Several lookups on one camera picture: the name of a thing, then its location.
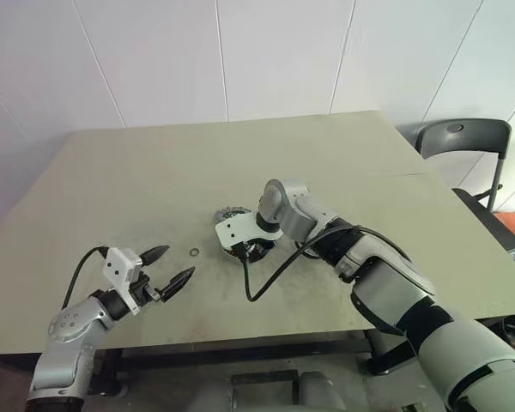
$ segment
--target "white wall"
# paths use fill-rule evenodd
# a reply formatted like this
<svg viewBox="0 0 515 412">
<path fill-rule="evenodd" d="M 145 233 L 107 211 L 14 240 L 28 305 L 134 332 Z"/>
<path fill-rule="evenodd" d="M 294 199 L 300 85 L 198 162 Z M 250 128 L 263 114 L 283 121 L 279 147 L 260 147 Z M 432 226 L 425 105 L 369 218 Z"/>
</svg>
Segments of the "white wall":
<svg viewBox="0 0 515 412">
<path fill-rule="evenodd" d="M 411 142 L 436 118 L 515 129 L 515 0 L 0 0 L 0 216 L 73 130 L 371 108 Z M 513 147 L 504 180 L 512 204 Z"/>
</svg>

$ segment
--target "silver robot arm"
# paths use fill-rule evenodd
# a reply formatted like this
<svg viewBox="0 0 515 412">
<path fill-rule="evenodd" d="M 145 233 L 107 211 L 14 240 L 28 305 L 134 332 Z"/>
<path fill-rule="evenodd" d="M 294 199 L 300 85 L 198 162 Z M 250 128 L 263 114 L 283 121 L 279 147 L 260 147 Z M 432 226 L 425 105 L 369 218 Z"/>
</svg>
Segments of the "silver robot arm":
<svg viewBox="0 0 515 412">
<path fill-rule="evenodd" d="M 130 249 L 103 248 L 103 274 L 112 288 L 66 307 L 50 322 L 48 344 L 34 369 L 26 411 L 81 410 L 101 339 L 121 318 L 137 315 L 151 301 L 169 300 L 191 278 L 194 267 L 177 274 L 163 289 L 150 287 L 141 268 L 152 264 L 167 248 L 157 246 L 141 256 Z"/>
<path fill-rule="evenodd" d="M 433 285 L 379 233 L 353 226 L 313 199 L 305 183 L 271 180 L 256 223 L 311 248 L 346 282 L 354 307 L 379 330 L 403 335 L 445 406 L 457 412 L 515 412 L 515 350 L 474 320 L 443 307 Z"/>
</svg>

